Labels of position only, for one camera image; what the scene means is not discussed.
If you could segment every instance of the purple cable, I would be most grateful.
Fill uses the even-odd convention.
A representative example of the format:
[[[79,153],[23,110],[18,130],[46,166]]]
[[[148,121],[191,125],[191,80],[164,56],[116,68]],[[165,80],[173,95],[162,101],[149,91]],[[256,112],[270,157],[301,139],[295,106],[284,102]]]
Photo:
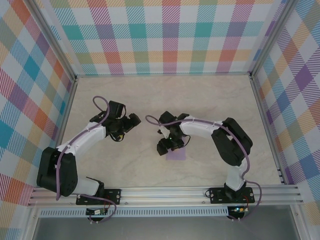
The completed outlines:
[[[109,199],[106,199],[106,198],[96,197],[96,196],[90,196],[90,195],[86,195],[86,194],[81,194],[81,196],[82,196],[82,197],[85,197],[85,198],[97,199],[97,200],[105,201],[105,202],[111,203],[111,204],[114,206],[113,213],[112,213],[110,216],[105,217],[105,218],[102,219],[101,221],[98,221],[97,223],[103,223],[103,222],[105,222],[105,221],[108,221],[110,218],[112,218],[113,215],[116,214],[117,205],[116,205],[113,201],[111,201],[111,200],[109,200]]]
[[[206,121],[206,120],[201,120],[201,119],[182,119],[182,120],[177,120],[177,121],[172,121],[172,122],[169,122],[169,123],[159,123],[158,119],[156,119],[154,116],[151,116],[151,115],[146,115],[145,116],[145,120],[152,124],[152,125],[156,125],[156,126],[169,126],[169,125],[172,125],[172,124],[177,124],[177,123],[182,123],[182,122],[199,122],[199,123],[204,123],[204,124],[209,124],[209,125],[214,125],[214,126],[217,126],[219,128],[222,128],[223,130],[225,130],[234,140],[235,142],[239,145],[241,151],[243,152],[244,154],[244,157],[246,159],[246,162],[247,162],[247,167],[246,167],[246,170],[243,172],[243,174],[241,175],[241,178],[242,180],[246,181],[247,183],[250,183],[250,184],[255,184],[258,186],[259,188],[259,191],[260,191],[260,194],[259,194],[259,200],[257,202],[257,204],[254,206],[253,210],[251,210],[251,214],[256,210],[256,208],[259,206],[260,202],[261,202],[261,198],[262,198],[262,188],[261,186],[259,185],[259,183],[255,182],[255,181],[248,181],[248,180],[245,180],[245,174],[247,172],[249,172],[250,170],[250,160],[249,160],[249,156],[244,148],[244,146],[241,144],[241,142],[239,141],[239,139],[225,126],[221,125],[221,124],[218,124],[216,122],[213,122],[213,121]]]
[[[68,149],[68,146],[71,146],[77,139],[79,139],[83,134],[91,131],[92,129],[95,129],[96,127],[100,126],[106,119],[107,117],[109,116],[109,113],[110,113],[110,108],[109,108],[109,103],[108,101],[103,97],[103,96],[94,96],[92,101],[93,101],[93,104],[100,110],[100,111],[103,111],[95,102],[95,99],[102,99],[105,103],[106,103],[106,115],[104,116],[104,118],[99,122],[97,123],[96,125],[90,127],[88,130],[84,130],[82,132],[80,132],[77,136],[75,136],[70,142],[69,144],[67,144],[64,149],[62,150],[62,152],[60,153],[59,157],[58,157],[58,161],[56,163],[56,170],[55,170],[55,178],[56,178],[56,197],[55,197],[55,200],[59,200],[59,198],[61,197],[60,195],[60,165],[61,165],[61,160],[62,160],[62,157],[64,155],[64,153],[67,151]]]

